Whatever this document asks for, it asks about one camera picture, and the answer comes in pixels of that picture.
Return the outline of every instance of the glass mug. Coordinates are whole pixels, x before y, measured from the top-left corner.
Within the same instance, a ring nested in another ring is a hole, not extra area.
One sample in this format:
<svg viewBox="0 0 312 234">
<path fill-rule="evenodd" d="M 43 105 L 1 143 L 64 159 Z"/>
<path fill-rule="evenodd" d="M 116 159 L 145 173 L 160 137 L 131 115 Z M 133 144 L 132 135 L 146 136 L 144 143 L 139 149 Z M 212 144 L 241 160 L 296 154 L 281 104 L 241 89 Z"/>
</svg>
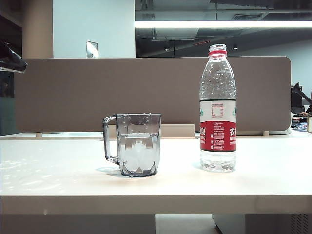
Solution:
<svg viewBox="0 0 312 234">
<path fill-rule="evenodd" d="M 110 152 L 108 123 L 116 120 L 117 156 Z M 161 114 L 116 114 L 103 120 L 105 158 L 119 165 L 122 175 L 157 173 L 160 155 Z"/>
</svg>

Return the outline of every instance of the red label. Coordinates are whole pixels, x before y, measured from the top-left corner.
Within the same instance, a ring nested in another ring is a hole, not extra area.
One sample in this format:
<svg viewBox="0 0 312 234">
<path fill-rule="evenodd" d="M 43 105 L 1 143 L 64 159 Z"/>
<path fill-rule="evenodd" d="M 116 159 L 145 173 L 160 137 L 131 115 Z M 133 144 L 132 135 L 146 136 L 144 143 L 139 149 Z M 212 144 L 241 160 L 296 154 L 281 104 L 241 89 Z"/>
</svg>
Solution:
<svg viewBox="0 0 312 234">
<path fill-rule="evenodd" d="M 200 148 L 207 151 L 235 151 L 236 123 L 229 121 L 200 123 Z"/>
</svg>

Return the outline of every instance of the desk surface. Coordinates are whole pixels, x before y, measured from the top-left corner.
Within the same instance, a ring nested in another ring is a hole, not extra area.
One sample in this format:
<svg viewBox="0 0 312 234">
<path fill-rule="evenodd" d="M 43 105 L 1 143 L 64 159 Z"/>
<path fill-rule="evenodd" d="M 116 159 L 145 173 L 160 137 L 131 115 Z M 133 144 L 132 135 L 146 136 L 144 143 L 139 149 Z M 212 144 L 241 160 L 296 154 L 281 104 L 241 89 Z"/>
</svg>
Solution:
<svg viewBox="0 0 312 234">
<path fill-rule="evenodd" d="M 201 169 L 198 139 L 163 139 L 158 173 L 128 178 L 100 139 L 2 138 L 1 213 L 312 213 L 311 143 L 306 132 L 239 136 L 236 171 L 221 174 Z"/>
</svg>

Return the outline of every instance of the framed sign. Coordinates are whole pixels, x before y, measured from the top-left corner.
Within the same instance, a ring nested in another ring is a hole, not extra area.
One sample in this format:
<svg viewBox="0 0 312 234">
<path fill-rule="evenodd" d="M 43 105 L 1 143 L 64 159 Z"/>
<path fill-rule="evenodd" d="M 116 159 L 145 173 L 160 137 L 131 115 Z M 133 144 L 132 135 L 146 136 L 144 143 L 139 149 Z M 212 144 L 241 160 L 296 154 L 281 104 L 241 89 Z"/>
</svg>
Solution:
<svg viewBox="0 0 312 234">
<path fill-rule="evenodd" d="M 87 41 L 86 42 L 86 48 L 87 48 L 87 58 L 98 58 L 98 43 Z"/>
</svg>

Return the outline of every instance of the computer monitor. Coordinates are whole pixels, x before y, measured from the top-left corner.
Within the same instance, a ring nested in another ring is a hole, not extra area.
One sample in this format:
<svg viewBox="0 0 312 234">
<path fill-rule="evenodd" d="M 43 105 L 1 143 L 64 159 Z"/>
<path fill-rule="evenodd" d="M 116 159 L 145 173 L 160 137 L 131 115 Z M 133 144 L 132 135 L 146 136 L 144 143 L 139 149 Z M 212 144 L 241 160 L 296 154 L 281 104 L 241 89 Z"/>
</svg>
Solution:
<svg viewBox="0 0 312 234">
<path fill-rule="evenodd" d="M 293 85 L 291 86 L 291 112 L 294 114 L 304 112 L 304 106 L 302 105 L 302 97 L 298 93 L 293 93 Z"/>
<path fill-rule="evenodd" d="M 291 87 L 291 107 L 302 107 L 302 97 L 298 93 L 293 93 L 293 85 Z"/>
</svg>

